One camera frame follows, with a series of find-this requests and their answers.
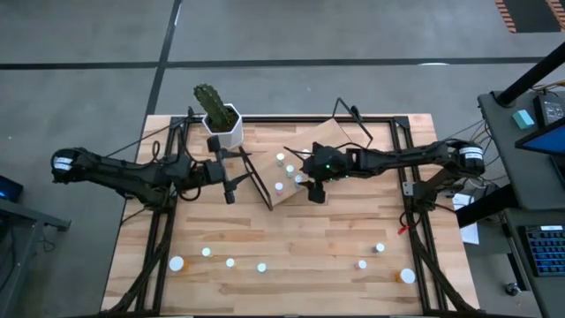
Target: chair wheel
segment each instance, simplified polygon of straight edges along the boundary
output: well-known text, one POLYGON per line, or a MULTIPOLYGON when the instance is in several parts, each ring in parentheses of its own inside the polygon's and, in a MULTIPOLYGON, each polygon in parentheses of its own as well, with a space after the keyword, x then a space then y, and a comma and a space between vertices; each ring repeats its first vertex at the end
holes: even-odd
POLYGON ((519 294, 520 292, 522 292, 522 290, 520 289, 520 287, 518 287, 518 284, 517 284, 517 283, 510 283, 510 284, 507 284, 507 285, 506 285, 506 288, 504 289, 504 291, 505 291, 508 295, 510 295, 510 296, 512 296, 512 297, 514 297, 514 296, 516 296, 517 294, 519 294))

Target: wooden tabletop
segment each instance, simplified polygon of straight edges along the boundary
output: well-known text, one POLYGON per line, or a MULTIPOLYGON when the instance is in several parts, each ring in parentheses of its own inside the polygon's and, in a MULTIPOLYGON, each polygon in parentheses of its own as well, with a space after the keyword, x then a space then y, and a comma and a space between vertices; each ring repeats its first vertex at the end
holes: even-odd
MULTIPOLYGON (((406 116, 415 146, 436 140, 430 115, 406 116)), ((144 135, 169 122, 170 116, 148 117, 144 135)), ((367 143, 357 125, 340 125, 351 140, 367 143)), ((254 154, 266 153, 314 126, 245 124, 244 148, 254 154)), ((392 149, 388 124, 365 126, 375 137, 371 148, 392 149)), ((153 141, 164 146, 166 136, 165 130, 144 140, 138 162, 148 162, 153 141)), ((204 127, 191 126, 191 154, 211 157, 207 137, 204 127)), ((229 159, 228 170, 238 160, 229 159)), ((420 167, 422 179, 438 170, 436 166, 420 167)), ((399 270, 414 269, 408 234, 397 234, 403 202, 396 170, 365 180, 328 183, 325 188, 328 197, 323 205, 308 201, 303 191, 273 211, 267 209, 250 180, 239 185, 233 205, 225 204, 221 185, 202 188, 195 202, 180 201, 169 257, 182 256, 189 269, 168 270, 161 313, 421 314, 417 285, 395 281, 399 270), (371 247, 379 242, 386 250, 373 254, 371 247), (212 257, 201 256, 204 247, 212 250, 212 257), (225 266, 228 258, 235 259, 234 269, 225 266), (354 269, 359 260, 367 261, 367 269, 354 269), (256 270, 260 262, 267 264, 265 273, 256 270)), ((128 202, 124 217, 140 208, 138 202, 128 202)), ((438 209, 430 219, 441 269, 465 300, 478 307, 456 216, 438 209)), ((102 309, 115 305, 139 274, 150 221, 150 213, 144 212, 122 226, 102 309)), ((426 273, 435 307, 432 278, 426 273)), ((148 295, 153 294, 154 280, 150 283, 148 295)), ((152 298, 147 299, 150 305, 152 298)))

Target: monitor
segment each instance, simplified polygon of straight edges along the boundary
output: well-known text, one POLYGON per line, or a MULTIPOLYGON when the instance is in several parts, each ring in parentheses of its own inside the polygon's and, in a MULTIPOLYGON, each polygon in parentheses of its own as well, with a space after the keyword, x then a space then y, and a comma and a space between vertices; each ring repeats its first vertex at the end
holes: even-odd
POLYGON ((516 148, 565 156, 565 117, 523 137, 516 148))

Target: gray floor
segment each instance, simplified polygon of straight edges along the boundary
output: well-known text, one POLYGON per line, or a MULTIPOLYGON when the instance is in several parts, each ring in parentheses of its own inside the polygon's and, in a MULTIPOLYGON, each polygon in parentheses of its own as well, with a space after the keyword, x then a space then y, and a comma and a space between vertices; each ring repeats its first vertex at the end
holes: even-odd
MULTIPOLYGON (((172 0, 0 0, 0 64, 157 61, 172 0)), ((564 34, 510 34, 491 0, 184 0, 169 60, 535 57, 564 34)), ((184 114, 192 87, 216 86, 245 114, 325 113, 337 96, 364 113, 432 113, 438 136, 480 119, 478 94, 503 89, 529 64, 167 70, 156 114, 184 114)), ((551 79, 565 77, 560 68, 551 79)), ((23 203, 72 219, 57 249, 39 252, 18 317, 95 313, 124 205, 90 184, 53 185, 63 147, 106 154, 139 137, 154 70, 0 71, 0 174, 25 185, 23 203)), ((132 160, 134 150, 121 154, 132 160)), ((489 158, 495 157, 491 150, 489 158)), ((488 177, 502 175, 500 164, 488 177)), ((501 251, 468 248, 481 307, 539 315, 512 299, 501 251)))

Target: white plant pot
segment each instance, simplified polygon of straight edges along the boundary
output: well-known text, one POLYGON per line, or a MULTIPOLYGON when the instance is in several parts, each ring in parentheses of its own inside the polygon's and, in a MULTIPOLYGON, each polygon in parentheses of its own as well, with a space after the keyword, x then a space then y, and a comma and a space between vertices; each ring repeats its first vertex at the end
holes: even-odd
POLYGON ((227 103, 224 104, 224 106, 233 109, 233 111, 237 114, 237 122, 230 132, 212 132, 207 124, 208 114, 202 118, 202 124, 206 127, 209 134, 218 136, 222 148, 232 149, 240 146, 244 142, 244 125, 241 115, 239 115, 239 112, 233 104, 227 103))

